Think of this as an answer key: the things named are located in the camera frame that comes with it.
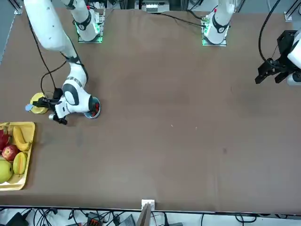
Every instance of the white bracket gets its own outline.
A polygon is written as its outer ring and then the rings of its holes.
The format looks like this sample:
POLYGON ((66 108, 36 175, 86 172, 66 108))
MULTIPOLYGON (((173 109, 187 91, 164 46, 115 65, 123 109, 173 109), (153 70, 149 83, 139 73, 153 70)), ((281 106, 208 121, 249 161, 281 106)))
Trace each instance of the white bracket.
POLYGON ((292 15, 290 15, 289 17, 286 15, 286 12, 284 12, 284 18, 285 18, 285 22, 292 22, 292 15))
POLYGON ((155 200, 153 199, 142 199, 141 200, 141 209, 143 209, 144 205, 149 203, 151 206, 151 211, 155 210, 155 200))

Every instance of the brown table surface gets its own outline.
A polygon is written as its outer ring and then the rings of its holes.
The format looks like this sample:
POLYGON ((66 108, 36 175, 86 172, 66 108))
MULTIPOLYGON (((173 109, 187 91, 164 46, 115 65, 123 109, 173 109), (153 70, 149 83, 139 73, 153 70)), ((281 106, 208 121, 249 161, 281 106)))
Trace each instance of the brown table surface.
MULTIPOLYGON (((203 47, 199 27, 137 10, 114 10, 103 44, 78 44, 71 14, 57 11, 103 112, 63 126, 24 110, 46 69, 26 13, 17 16, 0 66, 1 120, 36 122, 37 141, 27 185, 1 192, 0 204, 139 209, 155 199, 158 210, 300 213, 301 89, 254 82, 266 15, 235 14, 221 48, 203 47)), ((289 27, 271 17, 266 57, 289 27)), ((42 52, 50 69, 63 62, 42 52)), ((68 73, 54 73, 57 86, 68 73)))

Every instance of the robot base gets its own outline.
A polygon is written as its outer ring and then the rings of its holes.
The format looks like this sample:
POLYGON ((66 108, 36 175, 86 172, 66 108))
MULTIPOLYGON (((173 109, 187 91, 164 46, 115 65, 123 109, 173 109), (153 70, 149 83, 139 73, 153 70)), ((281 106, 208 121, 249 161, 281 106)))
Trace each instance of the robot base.
POLYGON ((96 119, 102 111, 102 106, 101 106, 100 101, 97 97, 93 97, 93 105, 94 105, 95 111, 84 113, 84 115, 88 119, 96 119))
POLYGON ((98 35, 90 41, 84 41, 79 35, 79 28, 75 24, 76 31, 78 34, 78 42, 79 43, 102 43, 103 42, 103 28, 104 28, 104 19, 105 19, 105 8, 103 9, 103 13, 95 12, 96 15, 96 24, 95 29, 98 32, 98 35))
POLYGON ((201 31, 202 32, 202 45, 203 46, 227 46, 227 40, 226 40, 227 34, 225 36, 225 39, 222 41, 222 43, 217 44, 217 45, 216 44, 212 44, 205 37, 204 33, 207 32, 208 26, 210 25, 210 18, 209 18, 208 15, 201 20, 201 24, 206 26, 206 27, 202 27, 202 31, 201 31))

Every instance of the red fruit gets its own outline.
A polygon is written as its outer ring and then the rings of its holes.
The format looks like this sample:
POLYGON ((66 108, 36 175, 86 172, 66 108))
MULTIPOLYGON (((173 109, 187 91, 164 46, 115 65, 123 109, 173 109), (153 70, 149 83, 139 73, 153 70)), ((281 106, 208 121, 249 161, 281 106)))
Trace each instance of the red fruit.
POLYGON ((6 145, 9 144, 10 135, 8 134, 8 130, 2 129, 0 130, 0 151, 2 151, 6 145))
POLYGON ((8 145, 2 151, 2 157, 7 161, 13 161, 15 156, 19 153, 16 145, 8 145))

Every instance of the yellow tray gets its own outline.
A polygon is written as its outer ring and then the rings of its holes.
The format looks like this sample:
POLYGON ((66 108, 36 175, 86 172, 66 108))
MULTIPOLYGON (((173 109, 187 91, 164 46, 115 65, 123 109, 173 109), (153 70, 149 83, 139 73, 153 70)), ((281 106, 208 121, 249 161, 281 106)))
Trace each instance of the yellow tray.
MULTIPOLYGON (((0 127, 1 126, 19 126, 22 131, 24 141, 33 142, 34 131, 36 127, 33 122, 4 122, 0 124, 0 127)), ((32 145, 25 153, 27 153, 27 161, 24 174, 13 174, 9 181, 0 184, 0 191, 21 190, 24 187, 27 179, 30 155, 32 153, 32 145)))

